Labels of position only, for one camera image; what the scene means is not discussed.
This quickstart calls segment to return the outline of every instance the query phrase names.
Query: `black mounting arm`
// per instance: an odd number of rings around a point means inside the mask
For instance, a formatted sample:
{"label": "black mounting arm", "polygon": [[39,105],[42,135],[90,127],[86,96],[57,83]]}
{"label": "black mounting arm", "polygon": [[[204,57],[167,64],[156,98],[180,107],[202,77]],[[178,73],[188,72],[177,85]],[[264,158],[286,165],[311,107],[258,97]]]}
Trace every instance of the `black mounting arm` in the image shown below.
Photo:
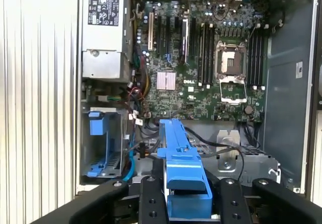
{"label": "black mounting arm", "polygon": [[234,179],[218,180],[207,173],[213,191],[213,213],[220,220],[186,221],[168,217],[162,181],[146,176],[132,184],[111,180],[36,220],[33,224],[115,223],[322,223],[322,208],[270,179],[244,187]]}

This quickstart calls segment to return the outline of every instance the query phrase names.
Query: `cpu socket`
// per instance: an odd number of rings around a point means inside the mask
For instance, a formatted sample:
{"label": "cpu socket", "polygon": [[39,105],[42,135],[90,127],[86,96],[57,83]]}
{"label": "cpu socket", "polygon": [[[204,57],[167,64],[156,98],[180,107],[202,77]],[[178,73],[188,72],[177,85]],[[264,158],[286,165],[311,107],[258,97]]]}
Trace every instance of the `cpu socket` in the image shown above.
{"label": "cpu socket", "polygon": [[[247,102],[246,92],[246,47],[240,45],[225,44],[219,41],[216,46],[215,75],[219,80],[221,101],[230,105],[238,105]],[[227,84],[235,84],[243,88],[243,94],[239,98],[226,96],[223,88]]]}

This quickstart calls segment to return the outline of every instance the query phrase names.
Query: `metal case panel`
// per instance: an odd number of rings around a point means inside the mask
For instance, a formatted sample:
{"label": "metal case panel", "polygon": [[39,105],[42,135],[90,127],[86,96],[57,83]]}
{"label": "metal case panel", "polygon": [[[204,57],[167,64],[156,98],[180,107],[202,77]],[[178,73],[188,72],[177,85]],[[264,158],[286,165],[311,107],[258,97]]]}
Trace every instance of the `metal case panel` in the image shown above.
{"label": "metal case panel", "polygon": [[269,40],[263,147],[304,193],[317,0],[294,2]]}
{"label": "metal case panel", "polygon": [[73,198],[77,0],[0,0],[0,223]]}

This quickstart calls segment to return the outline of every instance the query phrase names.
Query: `metal screw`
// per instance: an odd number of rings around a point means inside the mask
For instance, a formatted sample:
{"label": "metal screw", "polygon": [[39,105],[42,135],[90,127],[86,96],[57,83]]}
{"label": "metal screw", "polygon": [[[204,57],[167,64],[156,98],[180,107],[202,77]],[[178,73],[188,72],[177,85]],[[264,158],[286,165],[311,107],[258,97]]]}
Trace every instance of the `metal screw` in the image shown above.
{"label": "metal screw", "polygon": [[99,56],[99,52],[97,51],[97,50],[92,50],[92,55],[94,56],[94,57],[97,57],[97,56]]}
{"label": "metal screw", "polygon": [[258,182],[262,185],[268,185],[268,182],[266,180],[259,180]]}
{"label": "metal screw", "polygon": [[152,176],[150,176],[149,178],[146,179],[147,181],[154,181],[155,178],[153,178]]}
{"label": "metal screw", "polygon": [[122,182],[117,181],[113,184],[114,187],[120,187],[122,185]]}
{"label": "metal screw", "polygon": [[233,183],[235,183],[234,180],[232,179],[226,179],[226,182],[229,184],[229,185],[232,185]]}

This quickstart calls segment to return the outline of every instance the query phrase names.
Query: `blue cable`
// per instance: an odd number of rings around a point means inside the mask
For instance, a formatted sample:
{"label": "blue cable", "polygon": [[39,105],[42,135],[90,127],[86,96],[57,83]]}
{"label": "blue cable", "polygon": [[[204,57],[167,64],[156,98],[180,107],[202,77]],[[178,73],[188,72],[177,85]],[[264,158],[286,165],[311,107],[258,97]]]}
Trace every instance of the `blue cable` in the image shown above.
{"label": "blue cable", "polygon": [[[133,132],[132,140],[130,142],[130,147],[133,147],[134,143],[135,143],[135,131]],[[123,181],[128,181],[129,179],[132,178],[132,176],[134,174],[135,162],[134,162],[134,158],[133,158],[133,153],[134,153],[134,150],[131,150],[129,153],[129,157],[131,160],[131,168],[129,170],[129,173],[127,173],[127,175],[124,177]]]}

